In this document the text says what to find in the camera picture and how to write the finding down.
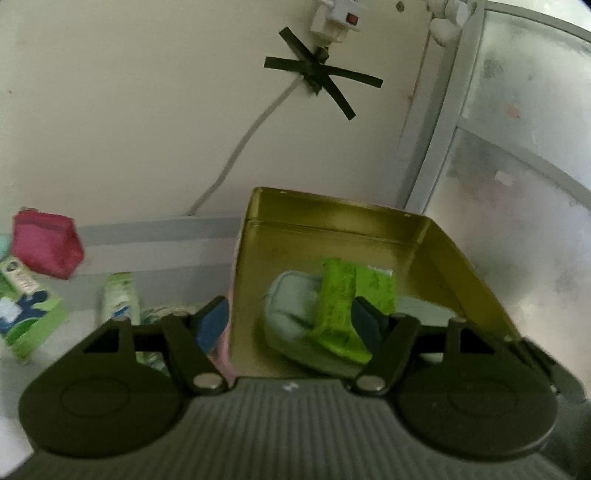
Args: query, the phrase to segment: pink object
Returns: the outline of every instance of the pink object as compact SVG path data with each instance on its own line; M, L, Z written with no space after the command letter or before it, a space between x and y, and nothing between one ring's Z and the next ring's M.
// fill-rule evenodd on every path
M11 253L31 270L64 280L84 259L74 220L30 209L14 217Z
M236 380L236 371L230 361L230 322L226 325L226 328L220 335L217 341L216 347L213 352L209 355L209 359L212 361L214 366L224 376L229 385L233 385Z

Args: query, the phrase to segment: open tin box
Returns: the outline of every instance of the open tin box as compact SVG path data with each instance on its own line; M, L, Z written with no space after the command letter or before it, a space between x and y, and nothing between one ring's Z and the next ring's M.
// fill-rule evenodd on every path
M430 218L257 188L246 212L233 283L231 358L239 375L316 375L267 346L262 326L265 295L282 272L321 274L330 257L392 269L398 295L448 307L496 336L519 338L499 301Z

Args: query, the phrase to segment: metal screw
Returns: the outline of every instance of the metal screw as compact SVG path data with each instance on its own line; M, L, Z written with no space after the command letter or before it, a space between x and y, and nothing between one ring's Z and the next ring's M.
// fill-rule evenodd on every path
M364 392L379 392L386 386L384 379L377 375L363 375L355 380L355 383Z
M216 388L221 387L222 384L223 378L212 372L199 374L193 378L193 385L202 390L215 390Z

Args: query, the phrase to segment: gray ribbed base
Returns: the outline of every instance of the gray ribbed base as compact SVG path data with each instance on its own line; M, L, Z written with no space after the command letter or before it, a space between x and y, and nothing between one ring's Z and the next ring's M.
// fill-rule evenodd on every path
M33 455L10 480L559 480L540 455L467 462L412 437L382 400L338 380L241 379L220 397L195 399L157 442L106 460Z

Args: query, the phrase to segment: red switch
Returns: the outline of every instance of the red switch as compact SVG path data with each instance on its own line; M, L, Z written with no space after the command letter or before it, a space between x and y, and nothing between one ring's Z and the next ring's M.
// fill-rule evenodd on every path
M358 21L359 17L357 15L347 14L347 23L350 23L351 25L357 25Z

